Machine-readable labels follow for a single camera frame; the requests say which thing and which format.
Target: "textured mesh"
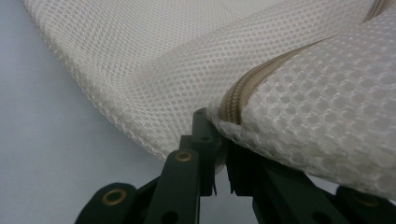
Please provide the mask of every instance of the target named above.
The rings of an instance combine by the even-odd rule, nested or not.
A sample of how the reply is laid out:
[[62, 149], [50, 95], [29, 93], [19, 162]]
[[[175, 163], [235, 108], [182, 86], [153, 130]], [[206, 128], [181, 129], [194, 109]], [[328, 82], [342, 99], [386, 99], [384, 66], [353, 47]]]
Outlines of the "textured mesh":
[[164, 159], [246, 71], [361, 23], [374, 0], [24, 0], [94, 104]]
[[265, 157], [396, 199], [396, 4], [316, 44], [250, 97], [241, 126], [210, 117]]

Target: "black clamp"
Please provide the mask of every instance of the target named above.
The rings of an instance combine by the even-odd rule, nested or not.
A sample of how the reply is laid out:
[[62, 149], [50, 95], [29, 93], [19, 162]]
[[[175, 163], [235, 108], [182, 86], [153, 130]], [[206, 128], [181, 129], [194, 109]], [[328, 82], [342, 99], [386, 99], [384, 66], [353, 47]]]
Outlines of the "black clamp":
[[192, 134], [181, 137], [179, 148], [160, 177], [142, 188], [115, 183], [98, 190], [76, 223], [197, 224], [200, 196], [216, 192], [215, 169], [222, 161], [232, 192], [253, 197], [260, 224], [396, 223], [396, 207], [386, 199], [345, 187], [331, 195], [303, 172], [224, 139], [205, 109], [194, 113]]

